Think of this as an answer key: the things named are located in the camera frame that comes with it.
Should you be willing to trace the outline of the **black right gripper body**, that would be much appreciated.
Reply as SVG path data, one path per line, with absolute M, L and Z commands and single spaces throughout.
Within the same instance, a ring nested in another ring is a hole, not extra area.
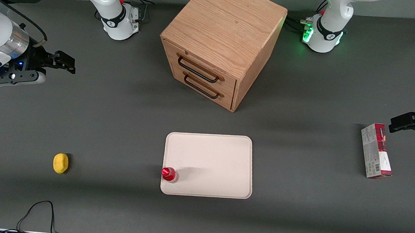
M 20 71 L 36 71 L 46 75 L 45 67 L 54 65 L 57 53 L 48 53 L 43 46 L 35 48 L 36 41 L 29 41 L 28 48 L 21 55 L 19 66 Z

